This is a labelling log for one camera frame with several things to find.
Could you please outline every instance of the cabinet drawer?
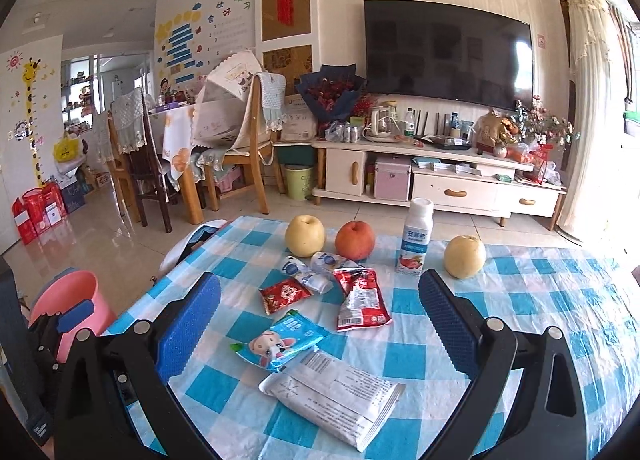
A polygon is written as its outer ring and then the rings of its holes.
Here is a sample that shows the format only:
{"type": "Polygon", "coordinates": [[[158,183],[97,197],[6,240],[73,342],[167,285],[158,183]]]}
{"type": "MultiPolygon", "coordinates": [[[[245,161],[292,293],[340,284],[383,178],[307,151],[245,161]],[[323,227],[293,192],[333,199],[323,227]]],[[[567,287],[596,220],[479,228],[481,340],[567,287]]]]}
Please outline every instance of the cabinet drawer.
{"type": "Polygon", "coordinates": [[[435,177],[434,175],[414,175],[412,198],[423,197],[436,206],[466,207],[492,211],[500,184],[477,180],[435,177]]]}
{"type": "Polygon", "coordinates": [[[364,189],[364,151],[327,150],[325,189],[346,195],[362,195],[364,189]]]}
{"type": "Polygon", "coordinates": [[[541,187],[512,186],[505,188],[509,193],[505,208],[512,213],[551,217],[556,208],[559,193],[541,187]]]}

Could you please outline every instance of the blue checkered tablecloth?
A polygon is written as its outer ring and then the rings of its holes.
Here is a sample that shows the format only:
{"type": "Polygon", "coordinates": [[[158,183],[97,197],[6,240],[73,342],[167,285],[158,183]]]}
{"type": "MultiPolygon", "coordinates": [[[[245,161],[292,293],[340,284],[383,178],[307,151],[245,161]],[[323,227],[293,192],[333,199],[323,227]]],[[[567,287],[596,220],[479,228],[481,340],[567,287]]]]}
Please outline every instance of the blue checkered tablecloth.
{"type": "MultiPolygon", "coordinates": [[[[240,217],[210,238],[124,312],[107,333],[120,333],[136,319],[153,320],[164,306],[184,297],[204,271],[218,275],[222,301],[185,370],[169,384],[200,432],[225,459],[415,460],[449,418],[468,380],[453,368],[418,299],[417,278],[394,271],[400,239],[380,236],[366,260],[375,268],[393,323],[378,329],[336,333],[342,294],[338,287],[294,307],[332,334],[319,344],[352,365],[407,388],[379,435],[364,453],[260,393],[267,373],[231,351],[273,319],[257,290],[284,279],[287,224],[240,217]]],[[[328,230],[325,250],[334,249],[328,230]]],[[[640,391],[640,288],[613,260],[581,249],[487,246],[484,269],[454,280],[443,269],[446,242],[429,246],[434,268],[458,296],[485,317],[496,315],[514,330],[542,332],[549,325],[567,336],[587,414],[593,457],[624,419],[640,391]]],[[[513,403],[520,372],[512,372],[503,398],[478,446],[495,444],[513,403]]],[[[161,450],[139,404],[130,414],[145,445],[161,450]]]]}

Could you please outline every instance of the pink bucket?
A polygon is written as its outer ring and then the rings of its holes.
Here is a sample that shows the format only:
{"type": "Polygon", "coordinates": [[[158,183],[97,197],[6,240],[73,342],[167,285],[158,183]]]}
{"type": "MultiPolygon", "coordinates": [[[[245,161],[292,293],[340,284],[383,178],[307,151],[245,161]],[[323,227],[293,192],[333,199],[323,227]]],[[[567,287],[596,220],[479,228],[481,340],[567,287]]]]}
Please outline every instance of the pink bucket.
{"type": "Polygon", "coordinates": [[[116,319],[113,310],[98,290],[98,278],[91,271],[73,271],[52,283],[31,309],[30,326],[39,316],[65,313],[84,299],[90,299],[94,303],[94,313],[69,332],[62,334],[57,357],[59,363],[66,362],[79,329],[90,328],[94,334],[100,335],[116,319]]]}

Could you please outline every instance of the white plastic bottle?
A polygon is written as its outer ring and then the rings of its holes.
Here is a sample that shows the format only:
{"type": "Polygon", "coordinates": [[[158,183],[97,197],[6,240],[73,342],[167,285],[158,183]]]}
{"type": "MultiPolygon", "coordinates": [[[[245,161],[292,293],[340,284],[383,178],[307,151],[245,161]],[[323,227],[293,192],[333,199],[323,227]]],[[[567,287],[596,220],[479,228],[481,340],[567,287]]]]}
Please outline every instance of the white plastic bottle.
{"type": "Polygon", "coordinates": [[[414,198],[404,221],[402,246],[396,271],[420,276],[424,257],[433,231],[433,202],[426,198],[414,198]]]}
{"type": "Polygon", "coordinates": [[[404,115],[404,136],[413,137],[415,133],[415,111],[413,108],[407,108],[404,115]]]}

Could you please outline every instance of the apple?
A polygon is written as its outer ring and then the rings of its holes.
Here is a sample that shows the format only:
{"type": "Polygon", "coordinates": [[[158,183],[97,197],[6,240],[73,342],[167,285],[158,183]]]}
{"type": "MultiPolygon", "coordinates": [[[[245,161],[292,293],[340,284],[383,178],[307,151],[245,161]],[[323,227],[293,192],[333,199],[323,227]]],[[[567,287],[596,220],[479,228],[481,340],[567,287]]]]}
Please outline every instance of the apple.
{"type": "Polygon", "coordinates": [[[475,236],[456,236],[444,250],[444,268],[460,280],[476,274],[486,260],[486,249],[475,236]]]}
{"type": "Polygon", "coordinates": [[[284,241],[292,254],[300,258],[308,258],[322,251],[326,234],[324,226],[315,216],[298,215],[287,227],[284,241]]]}
{"type": "Polygon", "coordinates": [[[366,222],[347,222],[335,236],[335,250],[354,262],[364,260],[376,246],[376,234],[366,222]]]}

